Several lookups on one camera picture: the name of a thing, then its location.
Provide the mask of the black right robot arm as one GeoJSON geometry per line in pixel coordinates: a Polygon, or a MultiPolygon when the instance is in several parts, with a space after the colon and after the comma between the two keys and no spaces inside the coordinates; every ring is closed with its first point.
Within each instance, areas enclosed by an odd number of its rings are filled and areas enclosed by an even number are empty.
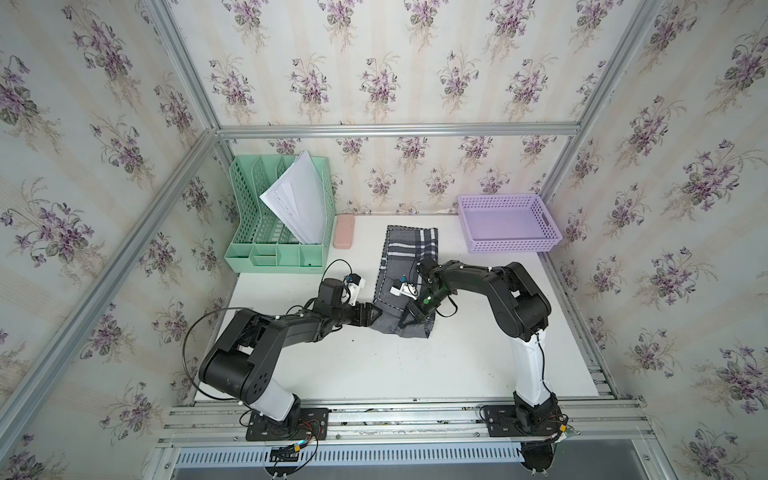
{"type": "Polygon", "coordinates": [[[481,267],[451,260],[417,263],[422,280],[419,294],[408,301],[398,326],[426,322],[444,300],[460,291],[482,295],[500,330],[513,340],[516,387],[515,427],[528,435],[560,415],[556,395],[546,380],[545,330],[552,307],[525,267],[512,262],[502,267],[481,267]]]}

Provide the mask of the grey plaid pillowcase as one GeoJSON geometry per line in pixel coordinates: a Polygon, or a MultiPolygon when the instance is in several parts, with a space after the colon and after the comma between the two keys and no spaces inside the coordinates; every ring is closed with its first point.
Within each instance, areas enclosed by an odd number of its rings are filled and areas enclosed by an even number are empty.
{"type": "Polygon", "coordinates": [[[382,310],[382,315],[371,329],[402,338],[429,338],[435,317],[428,321],[404,321],[405,305],[410,298],[393,296],[390,287],[394,280],[405,276],[420,290],[422,281],[417,264],[426,259],[437,260],[438,238],[437,228],[387,226],[373,295],[373,304],[382,310]]]}

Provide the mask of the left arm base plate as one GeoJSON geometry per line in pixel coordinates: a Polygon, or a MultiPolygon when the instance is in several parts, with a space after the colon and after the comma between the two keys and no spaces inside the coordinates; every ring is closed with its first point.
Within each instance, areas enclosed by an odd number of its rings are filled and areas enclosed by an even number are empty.
{"type": "Polygon", "coordinates": [[[245,423],[249,442],[325,440],[330,410],[327,408],[293,409],[283,421],[271,419],[253,410],[245,423]]]}

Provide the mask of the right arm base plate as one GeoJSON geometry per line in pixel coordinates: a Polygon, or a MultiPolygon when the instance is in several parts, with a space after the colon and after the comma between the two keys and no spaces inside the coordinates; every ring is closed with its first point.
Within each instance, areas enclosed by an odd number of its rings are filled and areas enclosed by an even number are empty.
{"type": "Polygon", "coordinates": [[[559,406],[547,403],[530,409],[524,405],[485,405],[480,417],[494,438],[557,440],[567,430],[569,417],[559,406]]]}

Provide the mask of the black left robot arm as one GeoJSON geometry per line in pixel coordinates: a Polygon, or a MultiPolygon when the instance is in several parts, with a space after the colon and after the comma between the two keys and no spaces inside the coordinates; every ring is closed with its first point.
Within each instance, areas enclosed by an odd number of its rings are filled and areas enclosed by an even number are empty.
{"type": "Polygon", "coordinates": [[[370,327],[382,315],[373,303],[352,298],[348,283],[324,279],[317,295],[295,313],[237,309],[198,367],[199,381],[272,421],[296,423],[300,399],[273,379],[281,352],[319,342],[346,325],[370,327]]]}

